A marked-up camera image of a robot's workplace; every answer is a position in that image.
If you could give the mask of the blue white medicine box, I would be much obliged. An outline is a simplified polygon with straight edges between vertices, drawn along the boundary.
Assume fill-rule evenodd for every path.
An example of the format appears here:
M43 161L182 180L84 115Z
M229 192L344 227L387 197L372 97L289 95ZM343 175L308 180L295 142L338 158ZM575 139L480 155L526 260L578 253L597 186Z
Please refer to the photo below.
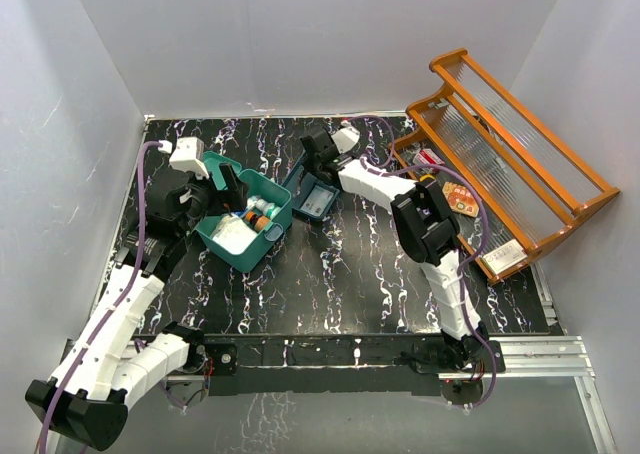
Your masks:
M234 215L236 215L238 217L243 217L248 212L250 212L252 209L256 208L257 207L257 203L260 200L261 200L261 198L259 196L250 196L246 201L246 206L243 209L241 209L240 211L234 212Z

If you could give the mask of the white medicine bottle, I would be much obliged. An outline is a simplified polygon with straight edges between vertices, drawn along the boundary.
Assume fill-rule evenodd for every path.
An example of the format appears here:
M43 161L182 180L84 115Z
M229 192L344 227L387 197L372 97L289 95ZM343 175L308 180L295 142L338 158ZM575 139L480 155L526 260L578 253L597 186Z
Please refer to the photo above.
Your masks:
M281 210L281 208L273 202L264 199L255 201L255 208L258 209L268 219L273 219Z

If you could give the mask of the brown medicine bottle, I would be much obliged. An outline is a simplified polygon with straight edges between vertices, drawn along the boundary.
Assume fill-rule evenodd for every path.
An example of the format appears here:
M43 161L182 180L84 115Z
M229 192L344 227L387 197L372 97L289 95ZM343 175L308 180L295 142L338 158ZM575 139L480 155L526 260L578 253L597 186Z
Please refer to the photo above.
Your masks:
M271 220L264 215L256 213L254 211L248 212L244 216L244 219L246 223L257 233L260 233L264 229L266 229L271 222Z

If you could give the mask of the white gauze pack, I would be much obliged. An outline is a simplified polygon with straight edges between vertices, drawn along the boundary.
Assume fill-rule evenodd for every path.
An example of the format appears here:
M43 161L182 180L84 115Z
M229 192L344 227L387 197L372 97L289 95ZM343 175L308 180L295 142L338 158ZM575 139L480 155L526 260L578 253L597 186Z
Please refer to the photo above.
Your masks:
M211 234L211 239L232 255L242 254L256 237L255 230L236 215L222 216Z

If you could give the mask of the green medicine box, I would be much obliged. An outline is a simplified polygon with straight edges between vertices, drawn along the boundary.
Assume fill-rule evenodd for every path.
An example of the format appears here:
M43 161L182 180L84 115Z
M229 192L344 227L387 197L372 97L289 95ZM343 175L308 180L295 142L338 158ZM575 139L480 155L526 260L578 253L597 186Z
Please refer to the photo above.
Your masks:
M203 162L218 188L226 186L220 165L228 163L249 187L247 201L229 214L209 216L196 232L209 251L242 273L250 272L292 224L292 195L265 175L212 151Z

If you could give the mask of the dark teal divider tray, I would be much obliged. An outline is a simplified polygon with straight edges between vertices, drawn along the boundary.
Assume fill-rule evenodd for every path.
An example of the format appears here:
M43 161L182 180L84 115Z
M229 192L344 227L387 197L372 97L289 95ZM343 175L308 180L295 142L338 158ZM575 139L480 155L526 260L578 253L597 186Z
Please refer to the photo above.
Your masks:
M293 213L312 223L321 223L328 216L340 191L322 182L316 175L306 171L303 153L281 185L291 194Z

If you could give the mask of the blue white blister card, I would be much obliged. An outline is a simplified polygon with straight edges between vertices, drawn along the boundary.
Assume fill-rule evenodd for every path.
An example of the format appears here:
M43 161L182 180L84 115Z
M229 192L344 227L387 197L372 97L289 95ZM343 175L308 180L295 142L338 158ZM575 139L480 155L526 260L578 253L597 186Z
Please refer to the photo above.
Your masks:
M302 204L300 210L309 216L323 217L324 212L330 207L333 199L333 191L316 184Z

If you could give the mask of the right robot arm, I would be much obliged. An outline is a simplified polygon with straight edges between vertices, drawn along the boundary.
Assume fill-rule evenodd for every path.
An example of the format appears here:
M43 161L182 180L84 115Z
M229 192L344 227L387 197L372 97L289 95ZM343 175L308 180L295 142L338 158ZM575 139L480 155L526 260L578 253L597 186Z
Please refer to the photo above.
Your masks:
M424 272L436 300L447 362L466 371L478 363L488 334L466 294L460 227L435 181L414 181L372 166L348 150L358 137L325 128L305 132L302 166L322 182L388 211L404 253Z

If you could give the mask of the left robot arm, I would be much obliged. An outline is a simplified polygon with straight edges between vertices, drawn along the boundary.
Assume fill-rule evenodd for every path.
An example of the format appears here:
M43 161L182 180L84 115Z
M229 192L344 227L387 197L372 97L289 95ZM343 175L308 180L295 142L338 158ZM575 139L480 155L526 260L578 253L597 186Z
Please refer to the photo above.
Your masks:
M199 179L171 168L150 186L137 181L139 220L116 256L103 296L61 364L26 391L27 404L42 422L40 452L46 452L51 432L85 448L108 449L133 406L169 374L211 365L203 332L177 321L131 359L123 355L185 255L196 225L207 216L244 210L248 184L229 163L220 164L219 172L223 187L211 174Z

